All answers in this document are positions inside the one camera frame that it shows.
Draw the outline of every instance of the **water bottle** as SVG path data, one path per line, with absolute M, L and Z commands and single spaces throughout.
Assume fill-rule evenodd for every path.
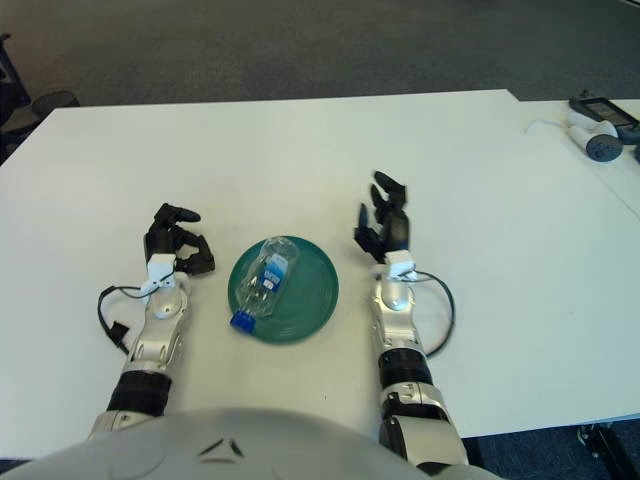
M 297 259 L 298 247 L 288 238 L 265 240 L 258 257 L 236 288 L 238 310 L 231 317 L 233 327 L 251 334 L 256 319 L 273 313 Z

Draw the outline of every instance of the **gray carpet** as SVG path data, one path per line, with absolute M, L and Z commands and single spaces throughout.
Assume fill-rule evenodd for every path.
M 640 97 L 621 0 L 0 0 L 37 97 L 83 105 L 508 88 Z

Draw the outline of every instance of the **black device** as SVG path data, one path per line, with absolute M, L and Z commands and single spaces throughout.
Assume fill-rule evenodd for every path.
M 625 145 L 640 145 L 640 121 L 604 97 L 591 97 L 584 91 L 569 99 L 569 106 L 578 113 L 601 122 L 608 120 L 616 127 Z

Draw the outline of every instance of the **white device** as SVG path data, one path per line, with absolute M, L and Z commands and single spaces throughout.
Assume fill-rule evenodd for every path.
M 610 162 L 622 153 L 622 142 L 613 123 L 597 122 L 577 112 L 569 113 L 569 136 L 596 162 Z

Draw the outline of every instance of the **green plate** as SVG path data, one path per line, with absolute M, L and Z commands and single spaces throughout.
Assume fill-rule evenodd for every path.
M 253 336 L 269 343 L 290 343 L 317 332 L 327 323 L 338 301 L 338 275 L 329 257 L 313 243 L 287 237 L 300 256 L 278 303 L 268 317 L 258 318 Z M 238 309 L 235 290 L 260 253 L 264 240 L 244 252 L 229 277 L 227 295 L 231 312 Z

